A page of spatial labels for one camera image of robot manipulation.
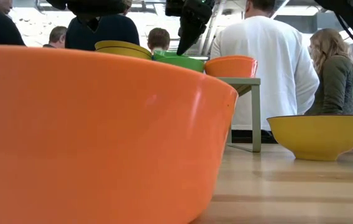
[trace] gray table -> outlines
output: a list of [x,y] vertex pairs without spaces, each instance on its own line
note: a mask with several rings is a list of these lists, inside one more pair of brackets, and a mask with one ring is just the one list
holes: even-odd
[[251,91],[252,97],[252,150],[245,147],[232,144],[232,126],[227,136],[227,145],[236,149],[243,149],[249,152],[261,152],[261,110],[260,110],[260,92],[259,78],[219,78],[220,80],[233,86],[239,96]]

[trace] floor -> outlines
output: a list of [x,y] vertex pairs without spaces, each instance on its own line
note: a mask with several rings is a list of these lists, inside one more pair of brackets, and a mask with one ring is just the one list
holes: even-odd
[[226,149],[213,200],[194,224],[353,224],[353,151],[314,162],[279,145],[262,148]]

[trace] blonde hair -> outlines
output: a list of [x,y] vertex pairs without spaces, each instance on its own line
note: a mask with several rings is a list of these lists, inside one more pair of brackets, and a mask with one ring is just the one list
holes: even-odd
[[332,56],[345,56],[352,61],[351,47],[344,42],[338,31],[334,29],[322,29],[311,37],[311,56],[313,65],[321,74],[324,62]]

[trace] white sweatshirt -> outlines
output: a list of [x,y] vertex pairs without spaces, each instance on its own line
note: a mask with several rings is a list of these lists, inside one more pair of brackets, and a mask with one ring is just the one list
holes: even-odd
[[[211,50],[211,58],[227,55],[258,60],[263,130],[270,131],[267,118],[303,114],[313,104],[319,78],[302,34],[292,26],[264,16],[231,25],[217,35]],[[238,99],[232,128],[252,130],[250,93]]]

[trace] orange bowl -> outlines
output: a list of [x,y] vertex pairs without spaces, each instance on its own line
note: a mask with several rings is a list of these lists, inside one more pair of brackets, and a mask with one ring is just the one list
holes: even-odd
[[258,62],[250,57],[232,55],[209,60],[204,68],[214,77],[254,78]]
[[0,223],[181,224],[206,208],[233,87],[77,50],[0,47],[0,64]]

